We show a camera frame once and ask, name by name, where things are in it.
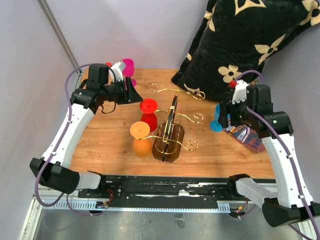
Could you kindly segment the red wine glass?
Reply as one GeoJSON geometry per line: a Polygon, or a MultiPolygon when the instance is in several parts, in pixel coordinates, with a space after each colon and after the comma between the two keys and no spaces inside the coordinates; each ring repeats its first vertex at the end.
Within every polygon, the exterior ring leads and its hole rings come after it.
{"type": "Polygon", "coordinates": [[[153,132],[158,127],[158,119],[155,114],[158,109],[158,103],[152,98],[145,98],[140,104],[139,108],[142,111],[140,120],[148,124],[150,132],[153,132]]]}

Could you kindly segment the pink wine glass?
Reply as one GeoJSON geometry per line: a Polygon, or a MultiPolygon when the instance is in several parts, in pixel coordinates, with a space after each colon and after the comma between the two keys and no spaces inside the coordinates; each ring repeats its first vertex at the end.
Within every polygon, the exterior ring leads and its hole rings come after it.
{"type": "Polygon", "coordinates": [[[124,58],[122,59],[124,64],[122,75],[123,77],[131,78],[135,73],[135,62],[131,58],[124,58]]]}

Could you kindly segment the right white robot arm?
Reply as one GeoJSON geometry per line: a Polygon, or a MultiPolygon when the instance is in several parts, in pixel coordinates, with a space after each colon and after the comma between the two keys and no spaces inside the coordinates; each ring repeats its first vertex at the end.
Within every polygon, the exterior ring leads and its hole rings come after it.
{"type": "Polygon", "coordinates": [[[319,217],[320,205],[309,193],[299,167],[291,119],[273,110],[270,87],[243,80],[233,81],[231,87],[232,100],[220,102],[217,121],[224,129],[246,125],[258,134],[271,161],[277,191],[271,192],[247,174],[238,174],[229,178],[227,196],[254,202],[272,227],[319,217]]]}

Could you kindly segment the blue wine glass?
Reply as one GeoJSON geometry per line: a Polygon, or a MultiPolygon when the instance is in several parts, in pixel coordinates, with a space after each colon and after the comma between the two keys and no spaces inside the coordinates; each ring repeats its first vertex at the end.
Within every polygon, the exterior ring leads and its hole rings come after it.
{"type": "Polygon", "coordinates": [[[221,124],[218,122],[220,116],[220,104],[218,103],[214,110],[214,120],[210,122],[210,129],[216,133],[221,132],[223,130],[221,124]]]}

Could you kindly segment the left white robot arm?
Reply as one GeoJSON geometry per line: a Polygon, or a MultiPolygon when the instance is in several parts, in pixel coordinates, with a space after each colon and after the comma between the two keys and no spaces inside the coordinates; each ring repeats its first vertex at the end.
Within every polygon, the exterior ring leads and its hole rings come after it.
{"type": "Polygon", "coordinates": [[[64,194],[89,189],[96,198],[107,193],[102,175],[70,169],[75,148],[88,123],[104,102],[117,105],[139,103],[143,99],[123,74],[126,64],[119,61],[112,66],[104,63],[88,65],[87,79],[67,94],[68,110],[53,141],[41,158],[33,158],[30,169],[36,176],[36,186],[44,186],[64,194]]]}

